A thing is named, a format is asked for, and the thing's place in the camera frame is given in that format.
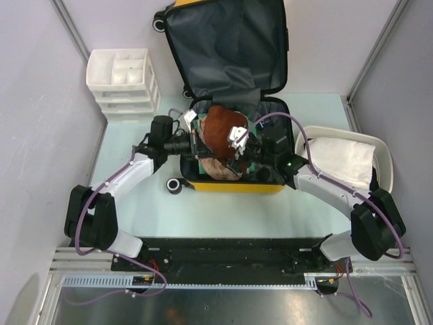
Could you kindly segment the black garment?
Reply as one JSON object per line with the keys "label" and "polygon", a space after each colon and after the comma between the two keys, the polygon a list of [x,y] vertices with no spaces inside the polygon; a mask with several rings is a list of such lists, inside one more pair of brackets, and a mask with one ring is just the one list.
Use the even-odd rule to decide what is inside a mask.
{"label": "black garment", "polygon": [[371,192],[376,191],[380,187],[379,181],[378,181],[378,174],[377,170],[374,166],[372,166],[372,174],[371,174],[371,181],[369,185],[369,190]]}

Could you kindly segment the white towel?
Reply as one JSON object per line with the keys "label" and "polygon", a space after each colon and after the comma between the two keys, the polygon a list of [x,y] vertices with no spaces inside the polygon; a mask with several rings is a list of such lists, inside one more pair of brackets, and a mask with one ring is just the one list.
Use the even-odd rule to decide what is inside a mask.
{"label": "white towel", "polygon": [[368,189],[375,146],[348,139],[318,137],[309,140],[311,160],[318,171]]}

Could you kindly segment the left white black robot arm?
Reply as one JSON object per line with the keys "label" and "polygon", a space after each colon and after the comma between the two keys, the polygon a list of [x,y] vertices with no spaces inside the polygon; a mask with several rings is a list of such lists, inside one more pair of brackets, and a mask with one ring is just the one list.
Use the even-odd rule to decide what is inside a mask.
{"label": "left white black robot arm", "polygon": [[193,110],[177,120],[167,115],[154,117],[150,131],[132,147],[131,157],[123,167],[96,186],[72,189],[64,233],[74,241],[79,255],[110,251],[126,256],[125,261],[134,270],[148,266],[150,255],[142,249],[142,239],[119,228],[116,205],[135,186],[152,176],[169,156],[204,158],[212,154],[194,128],[197,118]]}

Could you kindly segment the yellow Pikachu hard-shell suitcase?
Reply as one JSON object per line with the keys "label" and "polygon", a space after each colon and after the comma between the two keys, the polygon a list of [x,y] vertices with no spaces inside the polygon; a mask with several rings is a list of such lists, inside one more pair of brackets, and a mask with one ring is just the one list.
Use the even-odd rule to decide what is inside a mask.
{"label": "yellow Pikachu hard-shell suitcase", "polygon": [[[174,3],[154,15],[153,27],[166,35],[184,82],[183,92],[192,98],[189,109],[197,116],[208,114],[213,105],[240,112],[252,121],[244,128],[256,139],[267,129],[278,129],[288,136],[294,149],[288,106],[275,96],[288,79],[289,41],[283,1]],[[257,129],[267,118],[272,125]],[[238,181],[217,181],[199,174],[199,160],[178,156],[181,176],[166,183],[173,194],[183,188],[276,193],[285,186],[264,165],[256,165],[255,172],[247,175],[246,169],[232,169],[230,162],[235,155],[221,164],[239,175]],[[271,170],[271,181],[257,180],[256,172],[262,168]]]}

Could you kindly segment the rust brown cloth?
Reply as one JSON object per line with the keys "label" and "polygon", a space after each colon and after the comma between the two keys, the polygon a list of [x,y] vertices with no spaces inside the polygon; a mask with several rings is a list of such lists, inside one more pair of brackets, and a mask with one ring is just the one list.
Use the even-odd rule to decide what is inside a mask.
{"label": "rust brown cloth", "polygon": [[204,143],[221,163],[226,163],[235,155],[227,138],[232,127],[245,127],[247,118],[238,112],[219,105],[210,107],[204,121]]}

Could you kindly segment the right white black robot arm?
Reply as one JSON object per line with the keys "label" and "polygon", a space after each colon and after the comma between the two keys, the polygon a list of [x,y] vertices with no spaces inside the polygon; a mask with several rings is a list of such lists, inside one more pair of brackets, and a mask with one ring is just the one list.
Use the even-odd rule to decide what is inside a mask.
{"label": "right white black robot arm", "polygon": [[243,127],[234,127],[227,137],[235,150],[232,169],[242,164],[262,164],[274,172],[277,182],[311,194],[340,211],[350,220],[350,230],[324,237],[312,254],[313,266],[327,272],[341,258],[362,255],[377,261],[386,256],[402,259],[405,224],[391,194],[382,188],[369,191],[350,186],[294,153],[288,136],[267,129],[256,139]]}

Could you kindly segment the pink patterned cloth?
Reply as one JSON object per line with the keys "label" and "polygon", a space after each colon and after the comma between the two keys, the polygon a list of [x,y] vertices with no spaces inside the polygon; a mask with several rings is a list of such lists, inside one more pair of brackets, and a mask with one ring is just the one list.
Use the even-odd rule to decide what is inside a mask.
{"label": "pink patterned cloth", "polygon": [[[206,143],[204,130],[206,126],[206,117],[199,118],[198,129],[201,140]],[[199,160],[199,172],[207,174],[217,181],[238,181],[239,175],[224,167],[221,162],[215,158],[205,158]]]}

